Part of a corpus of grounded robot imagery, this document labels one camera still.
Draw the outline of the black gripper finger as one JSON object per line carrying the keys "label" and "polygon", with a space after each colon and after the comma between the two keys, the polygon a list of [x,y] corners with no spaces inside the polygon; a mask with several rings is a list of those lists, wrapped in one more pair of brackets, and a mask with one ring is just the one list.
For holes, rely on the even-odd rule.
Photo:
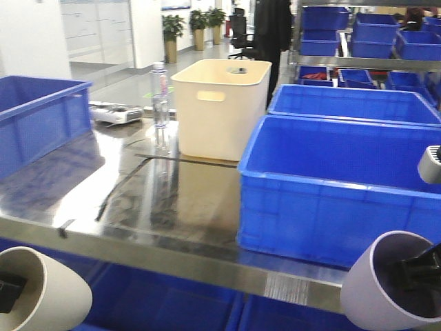
{"label": "black gripper finger", "polygon": [[440,244],[397,262],[396,280],[403,290],[440,290]]}
{"label": "black gripper finger", "polygon": [[1,271],[1,313],[11,312],[27,281],[19,275]]}

